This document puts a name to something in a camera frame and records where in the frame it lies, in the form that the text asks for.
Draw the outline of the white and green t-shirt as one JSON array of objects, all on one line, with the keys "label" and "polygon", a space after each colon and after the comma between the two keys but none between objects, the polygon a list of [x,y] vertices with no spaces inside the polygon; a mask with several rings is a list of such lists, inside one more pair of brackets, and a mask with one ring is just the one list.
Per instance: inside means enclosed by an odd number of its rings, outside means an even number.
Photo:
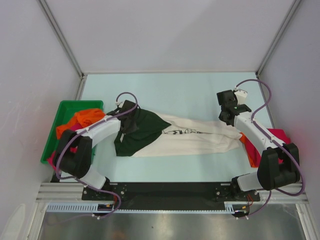
[{"label": "white and green t-shirt", "polygon": [[199,121],[138,109],[137,129],[119,132],[118,157],[168,157],[226,153],[240,146],[242,134],[222,121]]}]

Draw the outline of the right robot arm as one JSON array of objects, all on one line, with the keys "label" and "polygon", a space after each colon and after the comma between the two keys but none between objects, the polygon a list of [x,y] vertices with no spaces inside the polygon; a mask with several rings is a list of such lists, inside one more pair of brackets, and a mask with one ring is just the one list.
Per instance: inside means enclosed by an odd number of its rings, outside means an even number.
[{"label": "right robot arm", "polygon": [[294,143],[286,144],[260,124],[246,104],[239,104],[236,92],[217,93],[221,107],[219,119],[243,133],[260,154],[256,172],[239,175],[231,180],[231,196],[242,201],[253,190],[279,190],[302,180],[299,150]]}]

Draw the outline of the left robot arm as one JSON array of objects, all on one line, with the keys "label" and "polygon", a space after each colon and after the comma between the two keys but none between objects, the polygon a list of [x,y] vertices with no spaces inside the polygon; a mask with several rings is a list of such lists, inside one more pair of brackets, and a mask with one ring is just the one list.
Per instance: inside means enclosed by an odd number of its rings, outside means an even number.
[{"label": "left robot arm", "polygon": [[136,129],[134,116],[137,108],[136,102],[125,100],[101,120],[78,130],[65,130],[52,160],[56,176],[65,180],[61,173],[67,173],[69,178],[92,187],[98,199],[107,199],[111,188],[105,184],[107,178],[92,166],[93,148],[119,131]]}]

